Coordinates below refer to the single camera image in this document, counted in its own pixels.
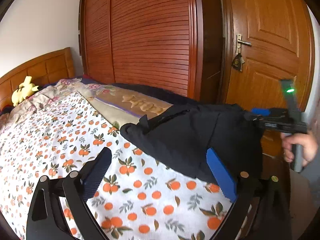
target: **floral blanket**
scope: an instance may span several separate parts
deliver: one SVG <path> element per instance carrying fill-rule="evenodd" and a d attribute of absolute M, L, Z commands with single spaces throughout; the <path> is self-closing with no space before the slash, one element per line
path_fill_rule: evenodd
<path fill-rule="evenodd" d="M 218 186 L 183 176 L 126 141 L 78 92 L 14 116 L 0 131 L 0 209 L 21 239 L 39 178 L 80 170 L 103 147 L 112 163 L 87 205 L 110 239 L 209 239 L 231 206 Z M 81 239 L 68 203 L 61 204 Z"/>
<path fill-rule="evenodd" d="M 128 113 L 131 110 L 131 104 L 119 108 L 112 103 L 107 104 L 97 99 L 98 95 L 110 94 L 110 96 L 115 98 L 114 101 L 119 101 L 122 100 L 124 91 L 127 91 L 127 93 L 130 94 L 130 90 L 117 88 L 112 85 L 85 85 L 81 83 L 81 79 L 75 78 L 72 80 L 62 79 L 55 86 L 46 87 L 23 101 L 11 111 L 10 115 L 1 115 L 0 131 L 1 127 L 7 122 L 23 122 L 28 118 L 28 116 L 34 114 L 36 111 L 51 105 L 53 102 L 62 100 L 75 91 L 79 92 L 85 99 L 87 99 L 90 104 L 111 123 L 117 122 L 119 126 L 122 126 L 128 122 L 137 123 L 139 121 L 138 117 Z"/>

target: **pikachu plush toy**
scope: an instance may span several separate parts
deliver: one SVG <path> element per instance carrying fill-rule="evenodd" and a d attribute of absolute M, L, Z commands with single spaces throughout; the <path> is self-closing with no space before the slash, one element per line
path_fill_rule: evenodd
<path fill-rule="evenodd" d="M 23 100 L 32 96 L 36 91 L 39 91 L 39 86 L 31 83 L 32 77 L 26 76 L 23 83 L 19 85 L 19 88 L 13 92 L 11 100 L 13 106 L 17 106 Z"/>

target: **human hand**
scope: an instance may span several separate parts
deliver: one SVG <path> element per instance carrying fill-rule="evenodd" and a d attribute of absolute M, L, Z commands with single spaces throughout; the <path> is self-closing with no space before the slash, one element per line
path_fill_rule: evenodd
<path fill-rule="evenodd" d="M 284 159 L 286 162 L 291 163 L 294 159 L 292 144 L 300 144 L 303 146 L 303 167 L 315 158 L 318 151 L 318 143 L 311 132 L 308 134 L 296 133 L 290 136 L 281 133 L 281 138 L 282 148 L 284 149 Z"/>

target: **black jacket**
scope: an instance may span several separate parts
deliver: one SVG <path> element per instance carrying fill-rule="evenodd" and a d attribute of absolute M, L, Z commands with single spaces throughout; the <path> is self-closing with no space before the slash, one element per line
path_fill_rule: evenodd
<path fill-rule="evenodd" d="M 262 131 L 238 105 L 174 105 L 150 120 L 128 123 L 120 133 L 146 154 L 191 178 L 217 183 L 206 163 L 213 148 L 229 172 L 260 177 Z"/>

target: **screw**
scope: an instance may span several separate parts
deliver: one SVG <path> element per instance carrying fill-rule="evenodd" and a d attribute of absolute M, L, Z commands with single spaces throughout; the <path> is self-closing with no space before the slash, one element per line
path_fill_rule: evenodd
<path fill-rule="evenodd" d="M 44 181 L 46 181 L 47 180 L 47 176 L 41 176 L 41 178 L 40 178 L 40 181 L 41 182 L 44 182 Z"/>
<path fill-rule="evenodd" d="M 278 182 L 278 181 L 279 181 L 279 179 L 278 179 L 277 176 L 272 176 L 272 177 L 271 177 L 271 180 L 272 180 L 273 182 Z"/>
<path fill-rule="evenodd" d="M 71 177 L 71 178 L 75 178 L 77 175 L 78 175 L 78 172 L 77 172 L 77 171 L 72 171 L 72 172 L 70 172 L 70 177 Z"/>
<path fill-rule="evenodd" d="M 247 178 L 247 177 L 249 177 L 249 173 L 247 173 L 246 171 L 241 171 L 240 176 L 243 178 Z"/>

